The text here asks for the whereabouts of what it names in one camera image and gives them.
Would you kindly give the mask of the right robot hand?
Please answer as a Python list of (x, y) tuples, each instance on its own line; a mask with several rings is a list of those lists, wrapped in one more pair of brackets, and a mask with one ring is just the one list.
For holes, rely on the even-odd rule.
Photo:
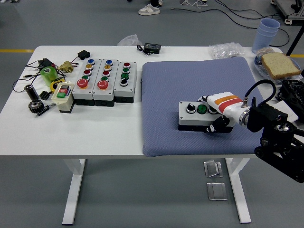
[(250, 106), (246, 100), (231, 92), (205, 95), (198, 101), (207, 103), (208, 108), (220, 114), (216, 120), (203, 127), (204, 133), (230, 133), (236, 124), (246, 125), (245, 118), (249, 115)]

